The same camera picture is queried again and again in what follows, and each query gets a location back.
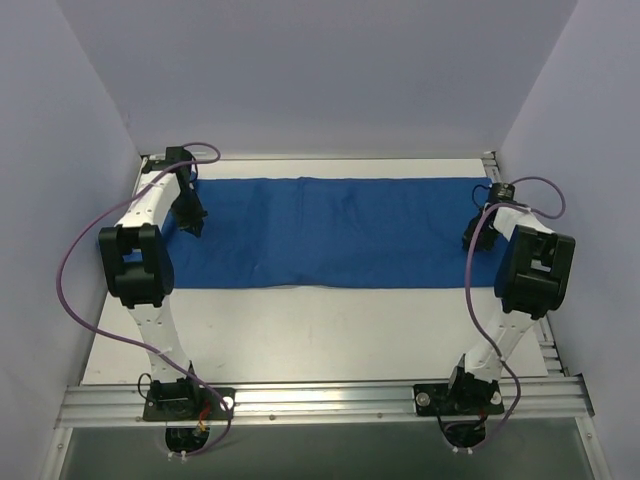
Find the blue surgical cloth wrap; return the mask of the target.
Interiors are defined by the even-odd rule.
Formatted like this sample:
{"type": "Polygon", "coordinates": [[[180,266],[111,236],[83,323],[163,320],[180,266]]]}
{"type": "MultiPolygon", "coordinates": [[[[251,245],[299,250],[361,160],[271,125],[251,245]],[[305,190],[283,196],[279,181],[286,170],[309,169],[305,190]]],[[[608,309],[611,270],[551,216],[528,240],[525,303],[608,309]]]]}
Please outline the blue surgical cloth wrap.
{"type": "Polygon", "coordinates": [[[489,287],[506,249],[468,255],[473,178],[202,180],[200,236],[167,220],[180,289],[489,287]]]}

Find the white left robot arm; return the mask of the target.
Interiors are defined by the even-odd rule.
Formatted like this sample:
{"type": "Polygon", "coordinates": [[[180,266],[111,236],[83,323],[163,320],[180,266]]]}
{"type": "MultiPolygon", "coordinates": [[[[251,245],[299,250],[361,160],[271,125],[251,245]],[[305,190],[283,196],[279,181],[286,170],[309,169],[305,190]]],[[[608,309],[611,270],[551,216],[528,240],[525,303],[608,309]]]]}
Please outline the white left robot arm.
{"type": "Polygon", "coordinates": [[[179,419],[194,417],[202,405],[191,387],[194,372],[173,320],[170,295],[175,272],[162,235],[171,216],[177,228],[200,237],[207,212],[192,182],[193,158],[150,160],[123,216],[98,234],[109,293],[135,321],[150,361],[151,393],[166,396],[166,408],[179,419]]]}

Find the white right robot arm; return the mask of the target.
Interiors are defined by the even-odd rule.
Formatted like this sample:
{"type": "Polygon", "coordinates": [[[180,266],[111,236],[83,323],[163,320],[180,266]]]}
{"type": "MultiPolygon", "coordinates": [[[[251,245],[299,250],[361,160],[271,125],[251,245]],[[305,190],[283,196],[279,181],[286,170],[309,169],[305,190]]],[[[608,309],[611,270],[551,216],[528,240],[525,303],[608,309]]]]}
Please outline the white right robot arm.
{"type": "Polygon", "coordinates": [[[480,340],[464,353],[444,388],[444,400],[455,412],[488,405],[508,359],[535,323],[559,309],[568,288],[576,240],[543,225],[532,209],[505,202],[484,208],[471,227],[464,274],[465,301],[480,340]],[[499,307],[486,327],[475,314],[471,279],[479,241],[497,234],[507,248],[494,281],[499,307]]]}

